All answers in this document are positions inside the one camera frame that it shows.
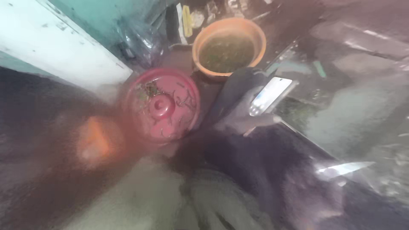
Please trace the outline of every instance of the lid knob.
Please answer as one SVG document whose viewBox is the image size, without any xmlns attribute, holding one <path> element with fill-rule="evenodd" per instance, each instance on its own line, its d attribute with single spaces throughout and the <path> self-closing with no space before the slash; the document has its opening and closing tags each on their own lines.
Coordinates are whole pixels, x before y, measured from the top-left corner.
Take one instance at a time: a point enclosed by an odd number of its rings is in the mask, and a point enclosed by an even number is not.
<svg viewBox="0 0 409 230">
<path fill-rule="evenodd" d="M 175 100 L 168 94 L 158 94 L 149 102 L 149 113 L 156 120 L 170 117 L 175 111 Z"/>
</svg>

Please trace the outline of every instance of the red plastic lid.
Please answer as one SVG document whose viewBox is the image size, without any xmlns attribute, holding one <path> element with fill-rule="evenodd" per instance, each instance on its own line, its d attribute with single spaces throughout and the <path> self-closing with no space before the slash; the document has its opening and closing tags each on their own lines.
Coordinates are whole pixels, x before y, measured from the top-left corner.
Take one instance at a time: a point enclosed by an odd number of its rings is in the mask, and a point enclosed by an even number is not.
<svg viewBox="0 0 409 230">
<path fill-rule="evenodd" d="M 129 84 L 124 110 L 140 137 L 166 143 L 181 138 L 195 125 L 200 112 L 199 90 L 178 70 L 148 70 Z"/>
</svg>

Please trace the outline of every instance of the orange object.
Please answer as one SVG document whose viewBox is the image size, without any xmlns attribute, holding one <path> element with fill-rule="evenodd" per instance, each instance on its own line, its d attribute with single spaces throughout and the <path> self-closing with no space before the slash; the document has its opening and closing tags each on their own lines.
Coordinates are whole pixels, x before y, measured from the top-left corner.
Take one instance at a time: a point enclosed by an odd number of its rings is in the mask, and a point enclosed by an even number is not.
<svg viewBox="0 0 409 230">
<path fill-rule="evenodd" d="M 249 38 L 254 45 L 253 61 L 248 67 L 256 66 L 264 56 L 267 45 L 264 32 L 254 22 L 244 18 L 226 18 L 216 21 L 204 28 L 196 37 L 193 43 L 193 61 L 201 72 L 217 81 L 225 81 L 232 73 L 217 73 L 203 67 L 199 61 L 201 49 L 207 42 L 215 37 L 223 37 L 228 35 L 245 36 Z"/>
<path fill-rule="evenodd" d="M 119 127 L 105 117 L 90 117 L 80 128 L 77 153 L 81 162 L 95 167 L 116 159 L 124 138 Z"/>
</svg>

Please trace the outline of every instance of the white wall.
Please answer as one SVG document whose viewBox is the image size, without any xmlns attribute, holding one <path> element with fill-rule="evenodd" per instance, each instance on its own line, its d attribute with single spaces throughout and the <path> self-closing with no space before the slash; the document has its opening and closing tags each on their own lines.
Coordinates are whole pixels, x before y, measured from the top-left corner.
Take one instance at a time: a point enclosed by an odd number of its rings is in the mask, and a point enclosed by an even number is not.
<svg viewBox="0 0 409 230">
<path fill-rule="evenodd" d="M 0 51 L 93 92 L 132 73 L 47 0 L 0 1 Z"/>
</svg>

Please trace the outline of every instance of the teal wall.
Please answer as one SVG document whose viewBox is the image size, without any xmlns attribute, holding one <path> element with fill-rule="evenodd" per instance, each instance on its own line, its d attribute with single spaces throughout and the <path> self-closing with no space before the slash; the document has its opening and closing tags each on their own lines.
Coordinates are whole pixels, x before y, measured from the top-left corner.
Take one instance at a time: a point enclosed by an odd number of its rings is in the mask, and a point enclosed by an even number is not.
<svg viewBox="0 0 409 230">
<path fill-rule="evenodd" d="M 174 0 L 50 0 L 50 2 L 112 52 L 112 46 L 118 42 L 115 32 L 118 19 L 133 17 L 151 24 Z"/>
</svg>

